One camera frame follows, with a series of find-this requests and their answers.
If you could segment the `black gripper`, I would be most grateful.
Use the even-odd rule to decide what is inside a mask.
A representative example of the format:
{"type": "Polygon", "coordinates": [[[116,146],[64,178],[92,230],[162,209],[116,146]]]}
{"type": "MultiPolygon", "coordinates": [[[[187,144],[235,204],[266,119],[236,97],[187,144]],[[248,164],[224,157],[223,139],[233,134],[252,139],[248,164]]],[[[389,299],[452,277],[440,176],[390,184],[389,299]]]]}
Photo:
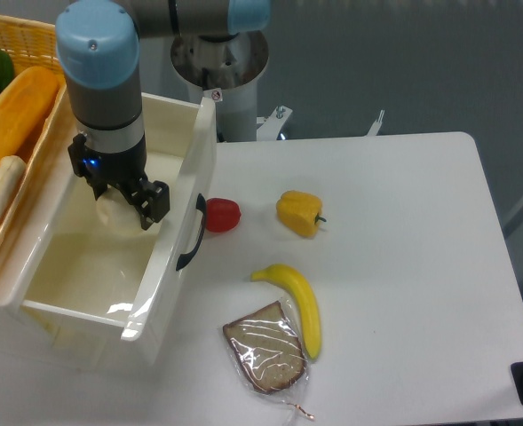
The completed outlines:
{"type": "Polygon", "coordinates": [[[87,146],[87,137],[77,133],[67,148],[72,169],[84,178],[97,200],[111,185],[137,211],[143,231],[159,223],[170,211],[170,188],[163,181],[147,180],[146,137],[118,153],[94,151],[87,146]]]}

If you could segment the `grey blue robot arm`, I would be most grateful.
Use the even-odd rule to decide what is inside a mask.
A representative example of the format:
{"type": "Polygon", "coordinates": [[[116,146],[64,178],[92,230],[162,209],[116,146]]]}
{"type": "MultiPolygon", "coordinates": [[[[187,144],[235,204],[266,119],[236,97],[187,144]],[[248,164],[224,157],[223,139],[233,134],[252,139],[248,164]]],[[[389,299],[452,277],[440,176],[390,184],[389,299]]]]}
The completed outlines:
{"type": "Polygon", "coordinates": [[[56,21],[56,50],[78,132],[68,153],[96,196],[117,190],[142,229],[170,209],[169,187],[145,172],[139,42],[173,36],[172,63],[202,91],[253,81],[267,51],[254,46],[267,1],[76,1],[56,21]]]}

